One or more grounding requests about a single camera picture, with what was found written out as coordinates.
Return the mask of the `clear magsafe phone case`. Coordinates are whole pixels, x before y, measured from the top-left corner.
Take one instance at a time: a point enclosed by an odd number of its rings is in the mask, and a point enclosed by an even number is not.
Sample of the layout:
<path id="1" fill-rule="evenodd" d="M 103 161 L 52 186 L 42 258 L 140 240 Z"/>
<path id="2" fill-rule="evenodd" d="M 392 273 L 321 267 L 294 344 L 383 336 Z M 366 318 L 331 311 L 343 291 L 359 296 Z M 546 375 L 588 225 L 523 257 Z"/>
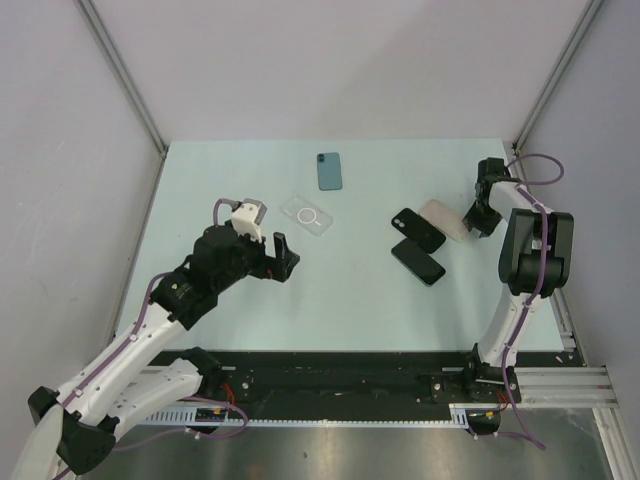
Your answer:
<path id="1" fill-rule="evenodd" d="M 333 218 L 316 205 L 292 196 L 281 207 L 282 213 L 315 237 L 322 236 L 332 225 Z"/>

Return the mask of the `black phone screen up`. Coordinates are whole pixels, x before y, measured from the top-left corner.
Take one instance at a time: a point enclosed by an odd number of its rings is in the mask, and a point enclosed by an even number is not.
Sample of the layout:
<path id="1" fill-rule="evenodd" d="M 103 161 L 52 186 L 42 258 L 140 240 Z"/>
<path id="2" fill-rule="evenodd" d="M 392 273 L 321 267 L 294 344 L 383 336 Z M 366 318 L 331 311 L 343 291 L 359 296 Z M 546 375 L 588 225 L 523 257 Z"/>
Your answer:
<path id="1" fill-rule="evenodd" d="M 395 245 L 391 254 L 426 286 L 433 286 L 446 274 L 443 266 L 410 239 Z"/>

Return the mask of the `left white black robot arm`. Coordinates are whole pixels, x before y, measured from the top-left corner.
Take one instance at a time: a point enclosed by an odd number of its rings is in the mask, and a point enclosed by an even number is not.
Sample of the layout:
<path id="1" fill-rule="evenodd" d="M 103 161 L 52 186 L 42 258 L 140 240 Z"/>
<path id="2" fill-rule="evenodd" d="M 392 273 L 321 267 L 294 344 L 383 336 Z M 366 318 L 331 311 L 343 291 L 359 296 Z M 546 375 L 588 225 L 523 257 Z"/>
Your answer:
<path id="1" fill-rule="evenodd" d="M 211 226 L 174 270 L 152 278 L 138 318 L 71 380 L 37 388 L 28 398 L 35 428 L 11 474 L 14 479 L 83 475 L 153 413 L 183 399 L 207 400 L 221 387 L 221 365 L 194 347 L 153 377 L 138 375 L 171 341 L 187 333 L 246 277 L 286 282 L 300 261 L 284 234 L 273 255 L 262 236 Z"/>

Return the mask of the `beige phone case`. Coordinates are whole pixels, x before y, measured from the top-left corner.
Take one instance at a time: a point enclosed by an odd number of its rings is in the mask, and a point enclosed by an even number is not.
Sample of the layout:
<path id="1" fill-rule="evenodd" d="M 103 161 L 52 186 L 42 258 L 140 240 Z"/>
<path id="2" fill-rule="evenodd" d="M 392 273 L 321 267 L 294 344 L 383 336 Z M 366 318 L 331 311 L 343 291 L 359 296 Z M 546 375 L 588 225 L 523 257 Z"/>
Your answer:
<path id="1" fill-rule="evenodd" d="M 418 214 L 457 243 L 465 243 L 470 239 L 470 232 L 464 225 L 463 218 L 449 206 L 435 199 L 427 201 Z"/>

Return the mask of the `black phone camera side up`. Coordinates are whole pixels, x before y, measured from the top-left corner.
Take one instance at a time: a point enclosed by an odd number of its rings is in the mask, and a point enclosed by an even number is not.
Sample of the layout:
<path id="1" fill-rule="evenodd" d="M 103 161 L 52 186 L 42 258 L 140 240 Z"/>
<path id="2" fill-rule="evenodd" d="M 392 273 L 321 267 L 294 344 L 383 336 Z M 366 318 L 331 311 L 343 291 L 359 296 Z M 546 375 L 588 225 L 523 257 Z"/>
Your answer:
<path id="1" fill-rule="evenodd" d="M 404 208 L 391 219 L 391 225 L 414 241 L 427 254 L 433 254 L 446 241 L 446 236 L 410 208 Z"/>

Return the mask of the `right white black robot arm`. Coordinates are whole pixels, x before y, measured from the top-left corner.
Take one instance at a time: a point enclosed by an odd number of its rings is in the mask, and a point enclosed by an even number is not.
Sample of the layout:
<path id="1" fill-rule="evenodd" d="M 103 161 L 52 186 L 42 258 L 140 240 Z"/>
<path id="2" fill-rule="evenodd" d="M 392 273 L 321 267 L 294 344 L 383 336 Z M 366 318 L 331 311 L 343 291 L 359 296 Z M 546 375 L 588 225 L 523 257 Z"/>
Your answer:
<path id="1" fill-rule="evenodd" d="M 463 217 L 467 230 L 488 237 L 507 224 L 498 260 L 502 293 L 488 329 L 461 376 L 463 393 L 489 402 L 517 391 L 514 367 L 520 337 L 542 300 L 563 287 L 571 266 L 574 217 L 536 199 L 503 159 L 478 163 L 475 200 Z"/>

